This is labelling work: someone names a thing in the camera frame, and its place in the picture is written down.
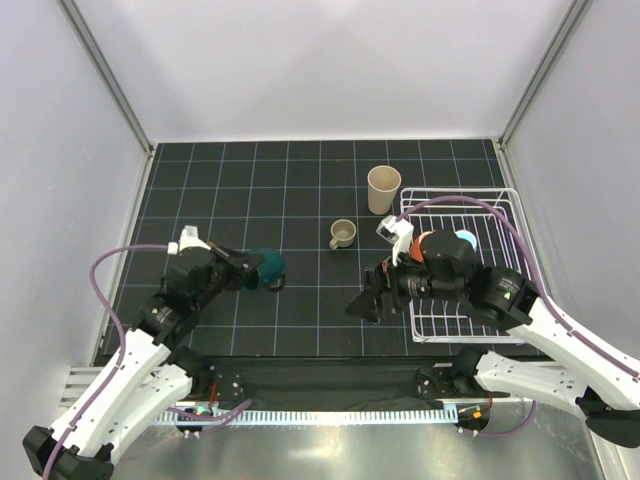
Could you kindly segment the dark green mug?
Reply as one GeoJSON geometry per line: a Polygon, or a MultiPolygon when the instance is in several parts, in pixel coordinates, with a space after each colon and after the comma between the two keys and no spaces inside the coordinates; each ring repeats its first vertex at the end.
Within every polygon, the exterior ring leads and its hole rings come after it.
{"type": "Polygon", "coordinates": [[[286,264],[279,251],[271,248],[261,248],[250,252],[260,253],[265,257],[264,262],[253,272],[258,272],[263,288],[271,293],[280,292],[286,284],[286,264]]]}

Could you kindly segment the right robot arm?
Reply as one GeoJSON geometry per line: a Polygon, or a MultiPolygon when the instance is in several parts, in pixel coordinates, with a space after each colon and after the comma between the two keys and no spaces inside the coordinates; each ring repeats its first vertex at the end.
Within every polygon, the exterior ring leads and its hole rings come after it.
{"type": "Polygon", "coordinates": [[[414,300],[454,303],[474,323],[519,338],[560,365],[553,370],[486,349],[463,349],[449,368],[426,374],[430,391],[526,397],[575,416],[613,444],[638,447],[638,365],[580,332],[519,272],[483,265],[471,242],[458,233],[429,232],[408,252],[367,268],[363,289],[345,312],[378,324],[385,295],[396,309],[414,300]]]}

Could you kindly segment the light blue mug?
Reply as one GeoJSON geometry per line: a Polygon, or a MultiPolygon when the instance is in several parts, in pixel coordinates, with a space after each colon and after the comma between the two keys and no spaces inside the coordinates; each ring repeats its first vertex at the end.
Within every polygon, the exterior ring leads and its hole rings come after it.
{"type": "Polygon", "coordinates": [[[456,236],[458,238],[460,238],[462,240],[466,240],[467,242],[469,242],[474,251],[477,250],[478,241],[477,241],[476,236],[472,232],[470,232],[468,230],[465,230],[465,229],[461,229],[461,230],[457,230],[455,232],[455,234],[456,234],[456,236]]]}

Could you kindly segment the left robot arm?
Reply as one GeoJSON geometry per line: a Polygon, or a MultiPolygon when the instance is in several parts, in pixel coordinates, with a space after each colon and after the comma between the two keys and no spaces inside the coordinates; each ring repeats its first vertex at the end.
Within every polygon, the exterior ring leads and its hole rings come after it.
{"type": "Polygon", "coordinates": [[[201,400],[210,392],[210,362],[181,344],[203,310],[223,292],[279,290],[285,284],[285,263],[277,252],[205,243],[191,227],[176,242],[136,248],[166,253],[166,274],[130,328],[123,327],[105,296],[98,297],[116,327],[119,346],[63,415],[25,435],[29,463],[43,479],[111,478],[157,417],[178,401],[201,400]]]}

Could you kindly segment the orange mug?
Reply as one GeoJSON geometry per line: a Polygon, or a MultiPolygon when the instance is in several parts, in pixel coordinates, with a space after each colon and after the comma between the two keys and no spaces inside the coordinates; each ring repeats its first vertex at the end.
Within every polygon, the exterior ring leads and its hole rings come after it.
{"type": "Polygon", "coordinates": [[[422,253],[422,249],[421,249],[421,243],[422,241],[428,237],[429,235],[432,234],[432,231],[426,231],[423,232],[421,234],[419,234],[412,242],[410,248],[409,248],[409,256],[420,263],[424,262],[424,258],[423,258],[423,253],[422,253]]]}

